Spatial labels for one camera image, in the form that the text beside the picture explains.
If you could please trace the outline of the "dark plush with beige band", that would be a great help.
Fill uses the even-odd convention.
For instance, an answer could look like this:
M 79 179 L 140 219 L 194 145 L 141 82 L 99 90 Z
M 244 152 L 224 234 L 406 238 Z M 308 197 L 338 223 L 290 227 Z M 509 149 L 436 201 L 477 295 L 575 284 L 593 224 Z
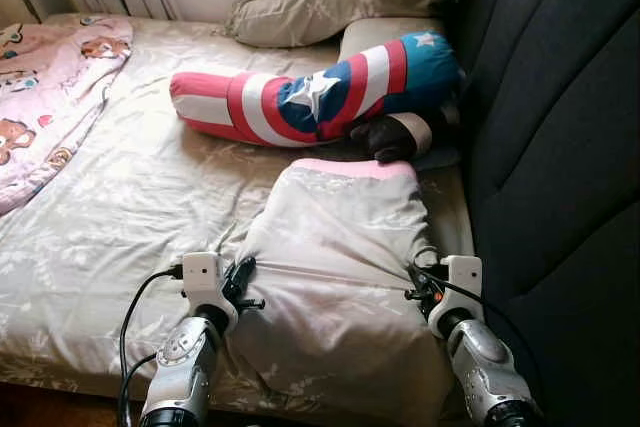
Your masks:
M 380 163 L 407 161 L 420 170 L 460 162 L 454 127 L 440 112 L 380 113 L 357 122 L 349 139 Z

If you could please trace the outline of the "plain cream pillow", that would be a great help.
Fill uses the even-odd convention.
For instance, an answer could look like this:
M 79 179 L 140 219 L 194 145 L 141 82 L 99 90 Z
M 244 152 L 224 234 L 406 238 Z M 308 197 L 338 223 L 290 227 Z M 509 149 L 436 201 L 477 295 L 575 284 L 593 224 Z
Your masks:
M 389 40 L 397 40 L 416 31 L 444 34 L 444 23 L 429 17 L 369 17 L 355 21 L 343 31 L 338 60 L 347 60 L 365 49 L 383 46 Z

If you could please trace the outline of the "red white blue star bolster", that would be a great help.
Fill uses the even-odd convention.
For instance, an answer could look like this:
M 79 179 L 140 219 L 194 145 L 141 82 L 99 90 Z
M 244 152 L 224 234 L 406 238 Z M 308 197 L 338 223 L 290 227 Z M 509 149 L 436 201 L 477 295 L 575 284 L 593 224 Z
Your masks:
M 411 31 L 301 78 L 266 72 L 177 72 L 175 113 L 198 133 L 298 148 L 338 142 L 358 121 L 442 107 L 461 79 L 438 31 Z

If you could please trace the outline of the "bed with beige floral sheet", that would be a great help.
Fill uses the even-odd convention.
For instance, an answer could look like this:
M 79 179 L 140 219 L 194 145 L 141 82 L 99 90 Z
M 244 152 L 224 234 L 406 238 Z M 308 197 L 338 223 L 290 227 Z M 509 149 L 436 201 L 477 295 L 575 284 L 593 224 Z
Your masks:
M 169 99 L 173 72 L 225 67 L 306 75 L 339 55 L 337 40 L 259 49 L 210 23 L 136 17 L 131 24 L 132 56 L 77 153 L 27 204 L 0 217 L 0 386 L 113 401 L 119 350 L 129 360 L 154 353 L 186 312 L 178 282 L 157 272 L 187 252 L 236 253 L 276 177 L 300 157 L 188 129 Z M 451 376 L 438 427 L 467 419 Z M 326 424 L 291 408 L 237 366 L 230 346 L 212 386 L 212 408 L 361 426 Z

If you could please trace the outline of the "pink cartoon bear quilt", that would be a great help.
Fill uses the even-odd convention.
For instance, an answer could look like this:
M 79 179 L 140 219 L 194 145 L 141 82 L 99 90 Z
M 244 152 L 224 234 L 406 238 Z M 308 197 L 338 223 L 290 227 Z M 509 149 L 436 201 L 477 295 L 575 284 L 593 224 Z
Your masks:
M 123 17 L 0 30 L 0 217 L 67 166 L 104 110 L 132 40 Z

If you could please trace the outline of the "dark grey padded headboard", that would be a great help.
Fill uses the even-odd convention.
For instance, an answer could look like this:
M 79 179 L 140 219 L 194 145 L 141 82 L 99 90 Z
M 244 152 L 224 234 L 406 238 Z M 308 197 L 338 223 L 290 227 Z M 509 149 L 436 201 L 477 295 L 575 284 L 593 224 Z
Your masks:
M 483 295 L 549 427 L 637 427 L 639 0 L 458 0 L 463 186 Z

